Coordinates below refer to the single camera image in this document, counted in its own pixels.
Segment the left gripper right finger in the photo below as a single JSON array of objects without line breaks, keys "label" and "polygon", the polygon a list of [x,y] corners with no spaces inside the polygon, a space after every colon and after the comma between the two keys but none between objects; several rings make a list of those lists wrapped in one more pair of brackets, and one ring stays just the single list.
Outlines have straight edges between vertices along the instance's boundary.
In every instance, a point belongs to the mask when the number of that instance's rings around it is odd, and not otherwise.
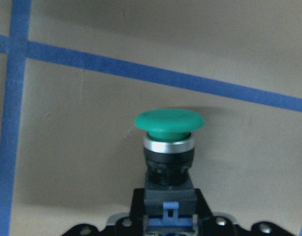
[{"label": "left gripper right finger", "polygon": [[199,236],[292,236],[283,227],[269,222],[259,221],[249,229],[241,227],[234,220],[220,214],[213,214],[200,189],[195,189],[197,196],[197,223]]}]

